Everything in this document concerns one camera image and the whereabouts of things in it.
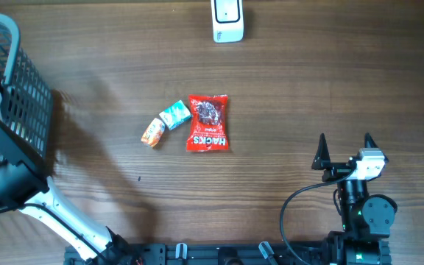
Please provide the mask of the red Hacks candy bag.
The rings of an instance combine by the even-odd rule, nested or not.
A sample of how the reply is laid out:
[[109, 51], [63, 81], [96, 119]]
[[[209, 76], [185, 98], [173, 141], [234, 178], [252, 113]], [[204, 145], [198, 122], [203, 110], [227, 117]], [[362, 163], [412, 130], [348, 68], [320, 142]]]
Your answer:
[[226, 108], [228, 95], [188, 97], [192, 121], [187, 152], [227, 151]]

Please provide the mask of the teal white small box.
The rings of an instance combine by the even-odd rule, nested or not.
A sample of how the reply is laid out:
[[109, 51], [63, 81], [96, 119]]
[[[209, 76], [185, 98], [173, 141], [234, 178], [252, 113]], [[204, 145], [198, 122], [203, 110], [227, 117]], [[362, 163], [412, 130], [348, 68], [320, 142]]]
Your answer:
[[175, 102], [170, 107], [159, 113], [159, 116], [165, 123], [165, 125], [173, 130], [183, 122], [188, 121], [191, 118], [191, 112], [184, 104], [182, 100]]

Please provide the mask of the orange white small box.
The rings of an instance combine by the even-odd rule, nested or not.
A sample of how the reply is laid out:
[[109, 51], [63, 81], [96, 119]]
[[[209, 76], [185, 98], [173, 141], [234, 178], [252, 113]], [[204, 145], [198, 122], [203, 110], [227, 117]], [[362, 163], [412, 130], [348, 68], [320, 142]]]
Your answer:
[[142, 135], [141, 142], [153, 148], [160, 141], [165, 129], [166, 125], [160, 119], [154, 118]]

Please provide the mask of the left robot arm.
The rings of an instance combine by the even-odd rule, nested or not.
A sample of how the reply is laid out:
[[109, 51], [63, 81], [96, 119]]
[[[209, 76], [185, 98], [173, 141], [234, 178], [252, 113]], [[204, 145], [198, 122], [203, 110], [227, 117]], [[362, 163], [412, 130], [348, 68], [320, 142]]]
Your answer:
[[1, 119], [0, 214], [20, 211], [67, 241], [87, 264], [140, 264], [141, 256], [120, 235], [86, 216], [54, 184], [43, 158]]

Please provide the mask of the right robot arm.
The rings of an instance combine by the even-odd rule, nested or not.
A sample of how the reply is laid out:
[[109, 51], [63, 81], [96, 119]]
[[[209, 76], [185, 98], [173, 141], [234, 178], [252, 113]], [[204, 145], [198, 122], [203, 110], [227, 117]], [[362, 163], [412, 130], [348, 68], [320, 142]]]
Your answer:
[[342, 232], [332, 231], [322, 242], [322, 264], [390, 265], [390, 227], [395, 221], [398, 205], [383, 194], [371, 195], [368, 182], [381, 176], [388, 157], [378, 148], [370, 134], [364, 136], [364, 147], [345, 163], [331, 161], [325, 136], [312, 163], [313, 170], [322, 170], [325, 184], [337, 184]]

